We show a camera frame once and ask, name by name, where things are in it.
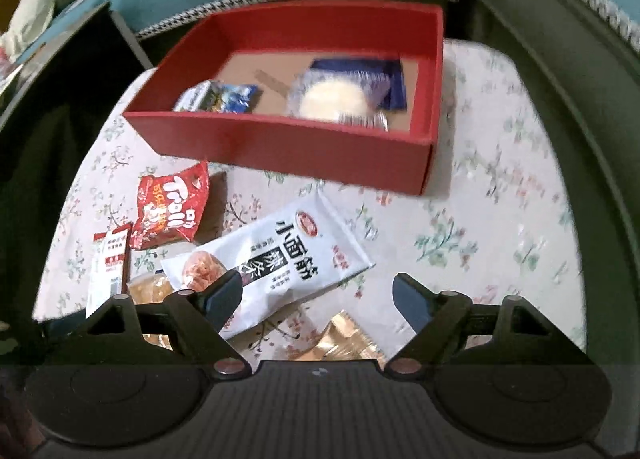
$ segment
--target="floral tablecloth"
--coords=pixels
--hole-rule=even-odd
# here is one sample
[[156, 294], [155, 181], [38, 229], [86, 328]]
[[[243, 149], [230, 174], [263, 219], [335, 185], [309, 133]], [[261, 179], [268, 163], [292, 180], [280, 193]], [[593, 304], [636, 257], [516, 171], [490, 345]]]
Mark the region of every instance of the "floral tablecloth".
[[[476, 302], [520, 293], [584, 346], [571, 208], [526, 89], [513, 63], [484, 46], [447, 41], [444, 61], [440, 142], [423, 197], [209, 163], [212, 173], [228, 172], [225, 232], [321, 187], [377, 262], [231, 340], [254, 365], [308, 347], [343, 309], [391, 357], [414, 334], [392, 302], [392, 280], [402, 271], [433, 291], [456, 289]], [[69, 190], [34, 308], [38, 319], [84, 307], [92, 236], [135, 220], [140, 177], [194, 163], [157, 155], [121, 116], [152, 71], [126, 90]], [[130, 276], [189, 247], [133, 251]]]

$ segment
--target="small white package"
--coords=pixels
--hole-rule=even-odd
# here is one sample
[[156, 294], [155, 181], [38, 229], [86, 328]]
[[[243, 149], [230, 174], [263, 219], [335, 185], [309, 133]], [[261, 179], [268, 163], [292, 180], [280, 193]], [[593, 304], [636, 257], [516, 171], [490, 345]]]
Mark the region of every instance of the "small white package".
[[85, 309], [87, 318], [113, 295], [122, 293], [130, 229], [129, 223], [113, 231], [94, 235], [94, 254]]
[[174, 112], [197, 112], [206, 108], [205, 101], [212, 93], [212, 84], [210, 80], [206, 80], [185, 90], [175, 102]]
[[242, 275], [242, 301], [220, 335], [231, 338], [286, 304], [374, 265], [338, 212], [316, 190], [193, 251], [162, 261], [175, 290], [203, 289], [228, 269]]

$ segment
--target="metal pivot pin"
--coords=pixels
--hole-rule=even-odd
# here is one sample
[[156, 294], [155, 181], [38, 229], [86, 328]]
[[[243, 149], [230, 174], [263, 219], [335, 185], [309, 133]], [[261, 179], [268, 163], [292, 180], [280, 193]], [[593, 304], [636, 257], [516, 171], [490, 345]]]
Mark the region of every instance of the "metal pivot pin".
[[398, 358], [389, 364], [392, 372], [401, 376], [413, 376], [422, 370], [422, 364], [413, 358]]
[[244, 371], [244, 362], [237, 358], [223, 358], [213, 364], [214, 370], [223, 376], [235, 376]]

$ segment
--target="red gift box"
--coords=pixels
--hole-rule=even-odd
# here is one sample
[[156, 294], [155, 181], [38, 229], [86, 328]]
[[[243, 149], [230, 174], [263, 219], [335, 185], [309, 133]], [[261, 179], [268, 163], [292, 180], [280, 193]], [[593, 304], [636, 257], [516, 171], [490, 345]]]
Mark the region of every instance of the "red gift box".
[[[172, 49], [124, 117], [162, 155], [418, 195], [438, 137], [442, 42], [442, 10], [425, 4], [304, 0], [220, 12]], [[171, 112], [180, 94], [201, 81], [251, 84], [253, 69], [279, 71], [282, 79], [289, 71], [292, 81], [312, 58], [335, 55], [402, 60], [410, 111], [390, 124], [405, 130], [282, 116], [286, 84], [278, 94], [260, 79], [262, 113]]]

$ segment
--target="cardboard bottom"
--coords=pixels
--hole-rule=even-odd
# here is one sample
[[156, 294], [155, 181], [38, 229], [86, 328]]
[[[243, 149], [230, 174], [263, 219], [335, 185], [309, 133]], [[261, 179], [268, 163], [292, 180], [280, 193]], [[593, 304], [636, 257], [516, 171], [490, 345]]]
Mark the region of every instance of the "cardboard bottom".
[[[232, 55], [222, 70], [212, 76], [226, 84], [254, 84], [260, 95], [252, 108], [253, 114], [282, 116], [287, 110], [287, 93], [295, 79], [304, 73], [315, 58], [355, 57], [340, 53], [238, 53]], [[409, 131], [418, 77], [417, 60], [402, 60], [407, 110], [390, 111], [386, 117], [389, 130]]]

